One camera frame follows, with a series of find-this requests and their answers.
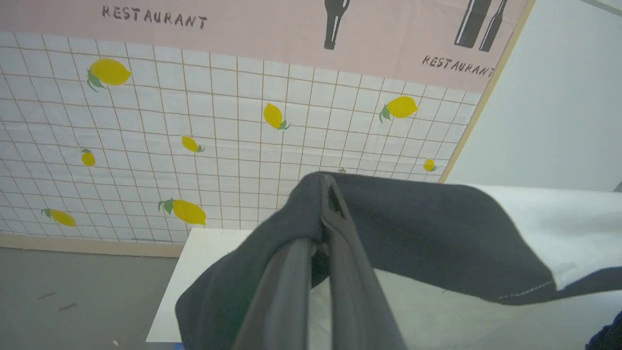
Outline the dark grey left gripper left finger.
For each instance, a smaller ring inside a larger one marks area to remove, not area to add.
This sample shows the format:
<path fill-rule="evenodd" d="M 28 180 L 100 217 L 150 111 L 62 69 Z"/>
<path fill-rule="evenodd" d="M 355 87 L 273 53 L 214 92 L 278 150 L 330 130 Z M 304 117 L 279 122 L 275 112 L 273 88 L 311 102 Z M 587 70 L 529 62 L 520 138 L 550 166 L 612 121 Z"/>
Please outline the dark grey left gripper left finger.
<path fill-rule="evenodd" d="M 306 350 L 313 243 L 297 239 L 278 249 L 264 270 L 232 348 Z"/>

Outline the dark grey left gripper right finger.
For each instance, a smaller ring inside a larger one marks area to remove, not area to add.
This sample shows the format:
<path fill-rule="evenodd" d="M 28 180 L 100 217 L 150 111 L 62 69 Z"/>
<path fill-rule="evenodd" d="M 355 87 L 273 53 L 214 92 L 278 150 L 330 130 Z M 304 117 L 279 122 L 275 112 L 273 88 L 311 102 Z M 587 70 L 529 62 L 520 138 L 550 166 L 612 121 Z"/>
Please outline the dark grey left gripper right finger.
<path fill-rule="evenodd" d="M 322 175 L 320 186 L 320 218 L 328 238 L 333 349 L 406 349 L 335 178 Z"/>

